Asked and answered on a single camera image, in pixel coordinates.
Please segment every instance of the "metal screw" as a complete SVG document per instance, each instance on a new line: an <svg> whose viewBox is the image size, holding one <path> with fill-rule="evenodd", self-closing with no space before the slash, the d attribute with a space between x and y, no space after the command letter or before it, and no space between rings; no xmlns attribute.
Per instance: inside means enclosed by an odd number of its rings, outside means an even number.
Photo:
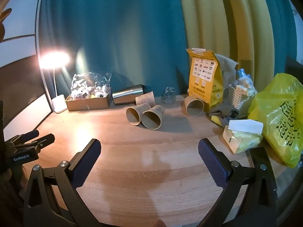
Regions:
<svg viewBox="0 0 303 227"><path fill-rule="evenodd" d="M60 166L61 166L61 167L66 167L68 164L69 164L68 161L63 160L63 161L60 163Z"/></svg>
<svg viewBox="0 0 303 227"><path fill-rule="evenodd" d="M263 170L263 171L265 171L265 170L267 169L266 165L264 165L264 164L261 164L261 165L260 165L260 168L261 168L261 170Z"/></svg>
<svg viewBox="0 0 303 227"><path fill-rule="evenodd" d="M33 170L34 171L37 171L37 170L39 170L40 169L40 166L39 165L35 165L34 167L33 167Z"/></svg>
<svg viewBox="0 0 303 227"><path fill-rule="evenodd" d="M239 164L239 162L237 162L237 161L232 161L231 162L231 165L233 166L233 167L238 167L240 164Z"/></svg>

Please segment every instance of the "green plastic bag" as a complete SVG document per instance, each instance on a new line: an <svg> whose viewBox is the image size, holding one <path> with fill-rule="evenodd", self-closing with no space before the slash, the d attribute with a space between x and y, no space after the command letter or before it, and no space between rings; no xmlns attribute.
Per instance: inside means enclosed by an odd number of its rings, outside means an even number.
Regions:
<svg viewBox="0 0 303 227"><path fill-rule="evenodd" d="M256 94L248 113L248 119L263 123L263 136L279 157L295 167L303 149L303 85L289 74L277 74Z"/></svg>

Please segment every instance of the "desk lamp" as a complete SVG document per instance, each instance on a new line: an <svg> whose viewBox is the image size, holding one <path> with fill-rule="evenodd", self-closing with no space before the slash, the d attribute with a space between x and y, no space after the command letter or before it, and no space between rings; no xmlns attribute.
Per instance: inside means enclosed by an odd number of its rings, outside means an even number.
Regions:
<svg viewBox="0 0 303 227"><path fill-rule="evenodd" d="M61 113L67 109L64 95L57 93L56 80L55 80L55 68L63 67L69 62L68 54L60 51L50 52L44 55L40 61L40 67L43 69L53 69L54 86L56 97L52 99L55 113Z"/></svg>

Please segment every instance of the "teal curtain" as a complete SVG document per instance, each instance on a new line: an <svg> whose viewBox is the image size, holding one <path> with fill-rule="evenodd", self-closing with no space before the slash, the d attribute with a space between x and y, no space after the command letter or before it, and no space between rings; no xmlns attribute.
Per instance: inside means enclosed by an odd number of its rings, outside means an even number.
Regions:
<svg viewBox="0 0 303 227"><path fill-rule="evenodd" d="M266 3L274 34L276 75L285 71L286 56L297 58L296 25L289 0L266 0Z"/></svg>
<svg viewBox="0 0 303 227"><path fill-rule="evenodd" d="M167 86L187 92L181 0L41 0L39 19L40 52L63 49L72 59L56 75L58 94L69 94L70 77L81 69L111 71L113 91L143 84L155 96Z"/></svg>

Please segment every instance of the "wooden table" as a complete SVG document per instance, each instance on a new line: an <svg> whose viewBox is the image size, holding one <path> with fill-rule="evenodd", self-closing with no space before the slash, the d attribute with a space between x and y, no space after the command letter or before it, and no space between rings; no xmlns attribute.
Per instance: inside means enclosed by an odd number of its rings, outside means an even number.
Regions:
<svg viewBox="0 0 303 227"><path fill-rule="evenodd" d="M153 226L159 219L167 226L199 222L222 191L198 154L199 140L208 137L230 160L252 164L245 153L231 153L223 129L205 114L185 115L183 100L177 96L175 104L163 105L166 116L156 131L128 123L125 106L52 113L38 130L40 135L53 133L55 143L41 151L39 160L25 165L27 173L35 164L54 167L70 160L96 138L101 155L77 191L100 222L129 227ZM270 148L269 154L277 160ZM285 167L275 160L271 162L278 177ZM234 207L243 193L244 187Z"/></svg>

